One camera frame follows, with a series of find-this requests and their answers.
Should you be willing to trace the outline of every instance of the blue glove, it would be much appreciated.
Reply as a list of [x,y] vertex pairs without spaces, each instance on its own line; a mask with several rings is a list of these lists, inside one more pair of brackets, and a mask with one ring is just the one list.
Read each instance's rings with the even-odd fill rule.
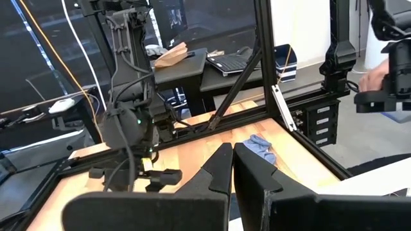
[[268,152],[271,147],[271,143],[264,140],[257,135],[251,135],[250,139],[243,142],[244,145],[255,154],[259,155],[261,158],[265,159],[271,164],[274,164],[276,157],[273,153]]

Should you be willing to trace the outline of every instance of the white wall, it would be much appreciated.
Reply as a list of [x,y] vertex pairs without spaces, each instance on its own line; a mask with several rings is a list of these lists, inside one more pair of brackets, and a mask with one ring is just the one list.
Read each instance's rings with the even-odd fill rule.
[[[350,41],[358,50],[359,17],[355,1],[350,0]],[[366,0],[362,0],[362,6],[364,49],[368,27]],[[323,62],[330,45],[329,0],[272,0],[271,9],[275,44],[291,44],[299,68]]]

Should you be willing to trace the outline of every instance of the person's arm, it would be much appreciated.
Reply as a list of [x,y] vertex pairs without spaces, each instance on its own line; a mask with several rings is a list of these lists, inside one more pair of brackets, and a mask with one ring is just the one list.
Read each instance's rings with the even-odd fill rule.
[[358,83],[360,92],[369,90],[381,90],[383,87],[383,79],[389,73],[389,61],[386,59],[379,66],[369,71],[361,77]]

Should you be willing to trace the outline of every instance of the wooden table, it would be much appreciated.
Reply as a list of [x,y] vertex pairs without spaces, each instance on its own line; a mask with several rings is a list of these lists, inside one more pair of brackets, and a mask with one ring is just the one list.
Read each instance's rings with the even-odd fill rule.
[[[252,101],[233,105],[227,114],[255,107]],[[212,113],[187,119],[190,124],[206,121]],[[154,164],[154,169],[181,169],[182,180],[178,185],[166,186],[161,192],[172,193],[184,185],[200,169],[203,163],[217,150],[223,142],[235,144],[257,134],[272,143],[271,151],[277,156],[276,166],[294,180],[316,191],[322,186],[335,184],[339,179],[323,166],[311,153],[301,146],[287,131],[272,119],[249,124],[227,132],[212,135],[197,141],[181,144],[160,151],[160,157]],[[92,153],[107,150],[105,144],[75,151],[73,157],[84,157]],[[43,208],[37,214],[28,230],[62,230],[61,211],[64,205],[74,197],[91,191],[103,189],[102,179],[89,179],[88,173],[64,178],[57,185]],[[135,191],[144,192],[149,180],[138,179]]]

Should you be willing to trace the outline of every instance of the black metal frame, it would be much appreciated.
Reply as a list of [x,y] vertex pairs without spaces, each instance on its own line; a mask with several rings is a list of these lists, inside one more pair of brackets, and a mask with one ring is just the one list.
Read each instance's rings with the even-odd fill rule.
[[[345,81],[347,72],[350,71],[349,65],[351,65],[353,61],[349,58],[347,59],[347,52],[353,52],[355,57],[355,50],[345,51],[345,53],[337,52],[337,44],[339,42],[347,42],[345,41],[346,38],[343,36],[344,34],[349,34],[348,6],[349,1],[330,0],[331,15],[337,15],[338,18],[331,18],[332,43],[326,55],[326,61],[321,69],[321,73],[325,76],[322,83],[322,88],[286,99],[290,111],[304,109],[312,105],[318,105],[349,94],[349,89],[345,87]],[[264,119],[275,119],[294,139],[301,143],[336,177],[341,180],[351,177],[352,175],[350,172],[333,160],[327,153],[323,152],[316,144],[311,142],[307,137],[299,132],[289,132],[282,122],[278,106],[274,100],[271,90],[271,86],[275,84],[275,80],[277,79],[277,74],[275,67],[272,65],[275,63],[275,54],[272,52],[274,47],[274,34],[270,13],[270,0],[255,0],[255,7],[258,25],[257,32],[260,39],[260,46],[263,51],[261,67],[263,72],[265,105],[224,116],[214,130],[183,134],[177,140],[160,144],[156,147],[156,149],[158,151],[163,150]],[[201,123],[196,126],[203,127],[206,124],[207,123]],[[31,205],[30,209],[28,209],[22,219],[16,219],[18,222],[14,226],[13,230],[25,230],[30,225],[31,221],[37,215],[37,212],[42,208],[43,204],[49,198],[61,179],[87,172],[96,163],[108,161],[116,155],[118,155],[117,150],[108,150],[89,155],[87,157],[57,161],[55,171],[50,173],[49,177],[42,182],[33,194],[33,203],[28,202],[28,204]]]

